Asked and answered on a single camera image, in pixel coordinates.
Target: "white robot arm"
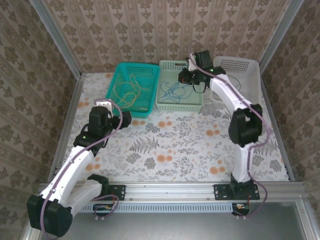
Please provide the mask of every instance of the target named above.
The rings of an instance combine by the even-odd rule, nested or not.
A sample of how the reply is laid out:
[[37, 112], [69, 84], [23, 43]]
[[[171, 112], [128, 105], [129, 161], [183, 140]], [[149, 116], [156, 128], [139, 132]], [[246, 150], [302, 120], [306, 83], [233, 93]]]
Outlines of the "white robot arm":
[[252, 158], [249, 152], [262, 134], [262, 121], [251, 110], [262, 116], [262, 108], [259, 104], [252, 104], [238, 92], [223, 68], [214, 67], [209, 51], [190, 54], [187, 60], [189, 67], [179, 73], [179, 82], [188, 85], [205, 83], [205, 87], [221, 98], [232, 115], [228, 133], [236, 146], [229, 188], [234, 199], [248, 198], [248, 193], [257, 189], [249, 175], [249, 156]]
[[62, 237], [70, 228], [73, 218], [88, 202], [112, 193], [108, 178], [96, 174], [88, 177], [72, 194], [71, 191], [86, 166], [94, 161], [99, 149], [106, 146], [108, 140], [105, 138], [111, 135], [113, 129], [128, 127], [131, 120], [130, 112], [122, 112], [121, 123], [118, 117], [113, 116], [110, 102], [95, 103], [89, 114], [89, 123], [76, 137], [74, 147], [62, 168], [39, 196], [31, 195], [27, 200], [31, 227], [42, 230], [44, 225], [46, 233]]
[[[228, 76], [226, 74], [219, 74], [220, 78], [224, 79], [226, 82], [229, 82], [234, 90], [238, 91], [230, 82]], [[230, 90], [226, 84], [220, 81], [217, 78], [210, 79], [210, 89], [214, 91], [227, 106], [229, 112], [233, 114], [238, 109], [246, 109], [247, 107], [234, 95], [234, 93]], [[249, 105], [252, 103], [246, 100], [240, 93], [239, 95], [242, 97], [242, 100], [247, 102]], [[240, 145], [235, 146], [235, 161], [234, 168], [232, 171], [232, 175], [238, 183], [244, 183], [250, 180], [247, 171], [247, 162], [248, 162], [248, 149], [254, 143], [248, 143], [244, 147]]]

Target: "white basket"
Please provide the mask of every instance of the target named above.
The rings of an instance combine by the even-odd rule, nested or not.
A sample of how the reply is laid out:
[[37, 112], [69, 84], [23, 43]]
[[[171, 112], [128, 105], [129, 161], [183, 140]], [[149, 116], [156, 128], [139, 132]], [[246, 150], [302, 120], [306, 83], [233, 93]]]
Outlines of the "white basket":
[[253, 104], [261, 104], [260, 69], [257, 61], [234, 56], [216, 56], [213, 66], [221, 66], [227, 75], [237, 78], [241, 84], [239, 92], [247, 100]]
[[204, 85], [195, 85], [195, 90], [199, 93], [196, 93], [192, 86], [188, 87], [190, 95], [186, 99], [181, 99], [179, 103], [167, 102], [164, 101], [163, 95], [164, 91], [162, 90], [163, 82], [167, 82], [170, 85], [176, 84], [178, 82], [179, 73], [182, 69], [187, 68], [187, 61], [183, 60], [161, 60], [159, 63], [160, 66], [160, 76], [158, 81], [158, 88], [156, 91], [155, 104], [157, 108], [161, 111], [175, 111], [175, 112], [196, 112], [198, 113], [204, 103], [203, 94], [201, 93], [204, 90]]

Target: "floral tablecloth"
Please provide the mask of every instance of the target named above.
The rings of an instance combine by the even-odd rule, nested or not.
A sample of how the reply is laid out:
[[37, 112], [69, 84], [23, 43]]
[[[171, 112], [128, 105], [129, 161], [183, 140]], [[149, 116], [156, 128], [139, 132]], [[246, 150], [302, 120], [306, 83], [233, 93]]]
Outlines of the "floral tablecloth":
[[[88, 73], [75, 114], [65, 159], [76, 136], [88, 123], [96, 98], [106, 96], [112, 73]], [[252, 173], [260, 181], [288, 181], [276, 136], [264, 100], [263, 116], [271, 129], [267, 146], [255, 149]], [[228, 136], [231, 115], [210, 91], [204, 93], [200, 113], [159, 111], [156, 105], [146, 119], [133, 118], [81, 175], [93, 173], [119, 182], [223, 182], [230, 180], [235, 146]], [[266, 131], [260, 137], [262, 141]]]

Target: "cable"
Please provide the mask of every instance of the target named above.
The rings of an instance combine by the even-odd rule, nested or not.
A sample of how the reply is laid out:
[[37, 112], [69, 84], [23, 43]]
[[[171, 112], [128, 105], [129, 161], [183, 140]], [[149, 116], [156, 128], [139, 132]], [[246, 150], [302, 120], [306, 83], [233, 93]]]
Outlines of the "cable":
[[250, 217], [250, 216], [253, 216], [255, 215], [262, 207], [263, 205], [266, 203], [266, 200], [268, 198], [268, 191], [266, 189], [265, 186], [263, 186], [259, 181], [257, 181], [250, 173], [250, 157], [251, 157], [251, 149], [253, 148], [259, 148], [259, 147], [262, 147], [264, 145], [266, 145], [269, 141], [269, 138], [270, 138], [270, 129], [268, 128], [268, 124], [266, 122], [266, 120], [256, 111], [254, 110], [248, 103], [246, 103], [246, 101], [243, 100], [243, 98], [241, 96], [239, 96], [239, 94], [237, 93], [237, 91], [229, 84], [229, 82], [227, 82], [226, 80], [224, 80], [223, 78], [219, 77], [219, 76], [216, 76], [212, 73], [209, 73], [209, 72], [206, 72], [205, 70], [203, 70], [202, 68], [200, 68], [199, 66], [197, 66], [197, 64], [195, 63], [195, 61], [193, 61], [192, 59], [192, 54], [190, 53], [190, 62], [202, 73], [212, 77], [212, 78], [216, 78], [218, 80], [220, 80], [221, 82], [223, 82], [226, 86], [229, 87], [229, 89], [234, 93], [234, 95], [242, 102], [242, 104], [244, 104], [251, 112], [253, 112], [261, 121], [262, 123], [264, 124], [265, 126], [265, 129], [266, 129], [266, 139], [264, 142], [262, 143], [258, 143], [258, 144], [255, 144], [255, 145], [252, 145], [248, 148], [248, 158], [247, 158], [247, 165], [246, 165], [246, 171], [249, 175], [249, 177], [256, 183], [258, 184], [261, 188], [263, 188], [263, 190], [265, 191], [265, 196], [264, 196], [264, 199], [261, 203], [261, 205], [258, 207], [257, 210], [255, 210], [254, 212], [246, 215], [245, 217]]
[[[167, 91], [165, 91], [163, 89], [163, 85], [167, 88], [169, 88]], [[161, 90], [164, 92], [164, 95], [161, 97], [161, 98], [165, 98], [167, 97], [166, 99], [164, 99], [162, 102], [166, 101], [166, 100], [170, 100], [170, 101], [173, 101], [175, 102], [176, 104], [180, 103], [181, 99], [187, 99], [191, 96], [192, 94], [192, 90], [190, 91], [189, 95], [188, 96], [185, 96], [186, 95], [186, 89], [185, 88], [188, 88], [188, 87], [191, 87], [189, 85], [186, 85], [186, 84], [181, 84], [179, 82], [176, 82], [175, 84], [173, 84], [172, 86], [170, 86], [170, 83], [167, 82], [167, 81], [163, 81], [160, 85], [160, 88]], [[177, 94], [177, 90], [183, 90], [183, 93], [181, 94]]]
[[[110, 215], [118, 208], [118, 205], [119, 205], [119, 197], [117, 195], [114, 195], [114, 194], [109, 194], [109, 195], [105, 195], [105, 196], [100, 196], [100, 197], [96, 197], [94, 199], [92, 199], [92, 201], [97, 201], [97, 200], [101, 200], [101, 199], [105, 199], [105, 198], [110, 198], [110, 197], [113, 197], [116, 199], [116, 205], [112, 208], [112, 210], [106, 215], [104, 216], [105, 218], [108, 218], [110, 217]], [[95, 215], [96, 219], [97, 219], [97, 209], [103, 207], [103, 205], [99, 205], [99, 206], [96, 206], [96, 208], [94, 209], [94, 212], [93, 214]]]
[[112, 105], [114, 105], [118, 111], [119, 111], [119, 114], [120, 114], [120, 121], [119, 121], [119, 125], [116, 127], [116, 129], [111, 132], [108, 136], [90, 144], [89, 146], [85, 147], [84, 149], [82, 149], [81, 151], [79, 151], [76, 155], [74, 155], [74, 157], [69, 161], [69, 163], [66, 165], [66, 167], [62, 170], [62, 172], [60, 173], [60, 175], [58, 176], [57, 180], [55, 181], [55, 183], [53, 184], [49, 194], [47, 195], [47, 197], [45, 198], [44, 202], [43, 202], [43, 205], [42, 205], [42, 208], [41, 208], [41, 212], [40, 212], [40, 226], [41, 226], [41, 231], [43, 232], [43, 234], [45, 235], [45, 237], [48, 239], [48, 240], [56, 240], [58, 239], [58, 237], [56, 238], [50, 238], [46, 232], [46, 229], [45, 229], [45, 222], [44, 222], [44, 217], [45, 217], [45, 209], [46, 209], [46, 206], [48, 204], [48, 201], [51, 197], [51, 195], [54, 193], [54, 191], [56, 190], [57, 188], [57, 185], [59, 184], [60, 180], [62, 179], [62, 177], [64, 176], [64, 174], [66, 173], [66, 171], [68, 170], [68, 168], [71, 166], [71, 164], [75, 161], [75, 159], [77, 159], [77, 157], [79, 157], [83, 152], [91, 149], [92, 147], [94, 147], [95, 145], [101, 143], [101, 142], [104, 142], [106, 141], [107, 139], [109, 139], [110, 137], [112, 137], [113, 135], [115, 135], [117, 133], [117, 131], [120, 129], [121, 127], [121, 124], [122, 124], [122, 121], [123, 121], [123, 115], [122, 115], [122, 111], [120, 109], [120, 107], [114, 103], [112, 100], [109, 100], [109, 99], [105, 99], [105, 98], [97, 98], [96, 100], [94, 100], [94, 104], [96, 105], [97, 101], [104, 101], [104, 102], [108, 102], [108, 103], [111, 103]]
[[[118, 105], [121, 105], [122, 102], [124, 102], [124, 103], [126, 104], [125, 106], [121, 106], [121, 107], [120, 107], [121, 109], [126, 109], [126, 108], [132, 107], [132, 106], [135, 104], [136, 100], [140, 97], [140, 95], [141, 95], [141, 90], [148, 91], [147, 88], [144, 88], [144, 87], [139, 86], [139, 83], [138, 83], [138, 81], [136, 80], [136, 77], [135, 77], [134, 74], [130, 74], [129, 79], [130, 79], [130, 81], [119, 82], [119, 83], [117, 83], [117, 84], [114, 84], [114, 86], [113, 86], [114, 95], [115, 95], [118, 99], [120, 99], [120, 101], [117, 102], [117, 104], [118, 104]], [[127, 92], [123, 97], [120, 97], [120, 96], [117, 94], [116, 87], [117, 87], [118, 85], [122, 85], [122, 84], [129, 84], [129, 85], [131, 85], [132, 89], [133, 89], [134, 91], [137, 91], [137, 93], [135, 93], [135, 92]], [[130, 102], [126, 101], [126, 97], [129, 96], [129, 95], [134, 95], [134, 98], [132, 98], [132, 99], [131, 99], [131, 97], [129, 97], [129, 98], [131, 99]]]
[[203, 93], [206, 91], [206, 89], [207, 89], [207, 85], [206, 85], [206, 84], [204, 84], [204, 89], [203, 89], [203, 91], [202, 91], [202, 92], [198, 92], [198, 91], [196, 91], [196, 89], [195, 89], [195, 85], [194, 85], [194, 84], [192, 85], [192, 87], [193, 87], [193, 90], [194, 90], [197, 94], [203, 94]]
[[235, 86], [235, 89], [237, 89], [238, 91], [240, 91], [240, 89], [241, 89], [241, 83], [240, 83], [240, 81], [238, 80], [238, 78], [236, 78], [236, 77], [234, 77], [234, 76], [231, 76], [231, 75], [227, 75], [227, 76], [234, 78], [234, 79], [238, 82], [239, 89], [237, 89], [237, 86]]

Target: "black connector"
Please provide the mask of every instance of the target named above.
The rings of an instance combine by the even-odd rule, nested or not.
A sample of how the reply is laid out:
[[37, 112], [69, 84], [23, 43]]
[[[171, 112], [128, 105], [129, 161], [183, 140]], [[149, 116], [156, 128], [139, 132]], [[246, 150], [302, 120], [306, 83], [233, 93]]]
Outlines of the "black connector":
[[203, 70], [211, 69], [214, 67], [214, 63], [211, 60], [210, 52], [208, 50], [196, 52], [194, 54], [194, 59], [196, 65]]
[[101, 184], [101, 192], [98, 197], [108, 195], [109, 193], [109, 178], [97, 174], [90, 175], [87, 180], [94, 180]]
[[[40, 213], [44, 201], [45, 199], [41, 196], [31, 195], [26, 202], [30, 225], [34, 229], [41, 230]], [[63, 207], [57, 199], [48, 201], [43, 218], [44, 229], [47, 233], [62, 237], [69, 230], [72, 220], [71, 207]]]
[[[259, 104], [251, 107], [262, 116], [262, 107]], [[237, 109], [232, 115], [228, 132], [231, 141], [243, 148], [246, 144], [258, 141], [262, 134], [262, 122], [249, 108]]]
[[[131, 124], [131, 113], [125, 111], [122, 113], [122, 124], [120, 129], [127, 128]], [[111, 118], [111, 112], [104, 106], [95, 106], [89, 114], [89, 123], [81, 130], [81, 133], [76, 136], [73, 145], [87, 147], [108, 136], [119, 125], [120, 119], [118, 116]], [[93, 156], [96, 156], [101, 148], [104, 148], [108, 140], [100, 142], [90, 148]]]

